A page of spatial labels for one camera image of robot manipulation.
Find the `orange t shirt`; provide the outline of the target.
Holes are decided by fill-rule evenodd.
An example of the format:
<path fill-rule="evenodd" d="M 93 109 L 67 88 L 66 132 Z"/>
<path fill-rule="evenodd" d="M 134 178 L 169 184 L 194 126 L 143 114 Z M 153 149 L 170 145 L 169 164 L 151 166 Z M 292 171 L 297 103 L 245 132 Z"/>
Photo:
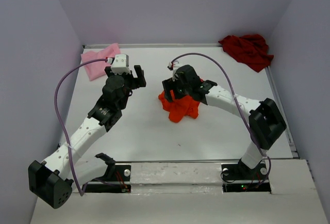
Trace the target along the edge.
<path fill-rule="evenodd" d="M 169 120 L 179 123 L 183 117 L 188 116 L 196 119 L 199 116 L 200 102 L 194 100 L 190 96 L 176 98 L 172 103 L 164 98 L 164 91 L 158 96 L 161 101 L 163 110 L 169 113 Z"/>

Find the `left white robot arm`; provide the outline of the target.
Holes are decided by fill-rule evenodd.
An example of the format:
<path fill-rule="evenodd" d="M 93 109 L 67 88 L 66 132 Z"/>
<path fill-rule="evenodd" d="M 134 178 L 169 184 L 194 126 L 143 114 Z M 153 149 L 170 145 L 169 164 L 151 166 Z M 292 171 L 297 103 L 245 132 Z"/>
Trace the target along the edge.
<path fill-rule="evenodd" d="M 79 128 L 53 154 L 28 167 L 29 189 L 53 209 L 63 206 L 73 190 L 84 190 L 93 180 L 109 180 L 116 172 L 116 162 L 105 153 L 76 165 L 88 149 L 103 137 L 122 117 L 133 90 L 146 86 L 144 71 L 106 67 L 107 79 L 102 95 L 88 112 Z"/>

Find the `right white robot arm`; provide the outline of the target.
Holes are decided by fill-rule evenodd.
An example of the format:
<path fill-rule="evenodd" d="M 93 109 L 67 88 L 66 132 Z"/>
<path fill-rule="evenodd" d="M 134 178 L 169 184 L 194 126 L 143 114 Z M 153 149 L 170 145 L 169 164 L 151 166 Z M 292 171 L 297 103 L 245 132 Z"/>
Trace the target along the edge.
<path fill-rule="evenodd" d="M 253 176 L 257 165 L 287 128 L 276 103 L 270 98 L 263 101 L 245 98 L 215 82 L 204 81 L 191 65 L 174 62 L 169 69 L 172 77 L 162 82 L 166 100 L 173 102 L 191 97 L 242 119 L 252 141 L 239 160 L 237 172 L 244 179 Z"/>

